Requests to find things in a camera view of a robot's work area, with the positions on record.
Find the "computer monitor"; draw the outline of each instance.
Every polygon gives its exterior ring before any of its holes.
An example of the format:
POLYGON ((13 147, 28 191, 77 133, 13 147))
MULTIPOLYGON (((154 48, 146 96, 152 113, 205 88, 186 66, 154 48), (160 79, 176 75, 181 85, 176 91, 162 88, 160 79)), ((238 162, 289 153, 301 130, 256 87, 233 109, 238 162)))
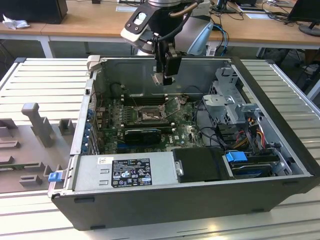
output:
POLYGON ((298 0, 288 19, 291 21, 310 22, 311 25, 300 25, 299 30, 305 34, 320 37, 320 29, 315 27, 320 23, 320 0, 298 0))
POLYGON ((216 5, 213 6, 213 10, 215 12, 218 12, 218 13, 223 13, 223 14, 235 14, 237 11, 234 10, 234 9, 229 9, 227 8, 227 2, 229 0, 218 0, 216 5))

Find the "blue cable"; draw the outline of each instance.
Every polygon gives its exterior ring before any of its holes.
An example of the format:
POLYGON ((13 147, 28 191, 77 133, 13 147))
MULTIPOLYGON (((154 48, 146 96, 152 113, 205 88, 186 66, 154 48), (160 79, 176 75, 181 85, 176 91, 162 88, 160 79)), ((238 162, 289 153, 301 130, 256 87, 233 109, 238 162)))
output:
POLYGON ((222 51, 222 53, 221 53, 221 55, 220 55, 220 56, 223 56, 224 53, 225 53, 225 50, 226 50, 226 48, 227 48, 227 36, 226 36, 226 32, 225 32, 221 27, 219 27, 218 25, 215 25, 215 24, 214 24, 214 26, 215 26, 217 29, 219 29, 219 30, 223 33, 223 36, 224 36, 224 48, 223 48, 223 51, 222 51))

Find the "monitor stand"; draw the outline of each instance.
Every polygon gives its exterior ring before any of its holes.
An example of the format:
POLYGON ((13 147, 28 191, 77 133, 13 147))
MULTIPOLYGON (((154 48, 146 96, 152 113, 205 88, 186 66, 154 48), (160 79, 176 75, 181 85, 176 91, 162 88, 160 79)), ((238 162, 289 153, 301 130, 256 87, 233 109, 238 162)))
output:
POLYGON ((236 14, 237 12, 233 9, 227 9, 227 7, 223 7, 218 9, 217 6, 212 7, 212 10, 222 14, 236 14))
POLYGON ((300 25, 299 30, 304 34, 308 34, 315 37, 320 37, 320 28, 315 27, 316 23, 311 23, 310 26, 300 25))

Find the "floor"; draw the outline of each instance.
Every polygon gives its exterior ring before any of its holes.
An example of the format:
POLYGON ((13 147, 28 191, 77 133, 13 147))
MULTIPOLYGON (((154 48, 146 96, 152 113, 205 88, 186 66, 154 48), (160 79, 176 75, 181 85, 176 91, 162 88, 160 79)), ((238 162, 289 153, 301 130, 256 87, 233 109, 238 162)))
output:
MULTIPOLYGON (((0 79, 5 75, 7 69, 17 57, 28 58, 44 58, 45 55, 38 41, 28 40, 3 40, 2 44, 10 52, 6 52, 3 47, 0 47, 0 79)), ((57 58, 87 58, 88 54, 85 51, 83 42, 67 42, 54 41, 51 42, 55 56, 57 58)), ((106 43, 106 42, 90 42, 89 48, 92 55, 122 57, 131 54, 131 47, 127 43, 106 43)), ((238 56, 241 59, 256 59, 257 48, 255 47, 234 47, 230 46, 225 56, 238 56)), ((297 67, 300 60, 295 51, 290 51, 281 64, 281 69, 288 75, 290 79, 296 81, 302 73, 302 68, 297 67)), ((301 87, 307 75, 302 74, 298 86, 301 87)), ((320 96, 314 100, 316 105, 320 105, 320 96)))

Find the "white sticker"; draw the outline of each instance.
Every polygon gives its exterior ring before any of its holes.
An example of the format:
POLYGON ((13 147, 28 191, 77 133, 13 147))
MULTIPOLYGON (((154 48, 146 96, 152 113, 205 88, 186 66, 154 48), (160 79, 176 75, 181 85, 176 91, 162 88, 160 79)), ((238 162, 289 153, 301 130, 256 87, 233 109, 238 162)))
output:
POLYGON ((114 160, 113 156, 98 157, 98 163, 97 164, 112 164, 113 160, 114 160))

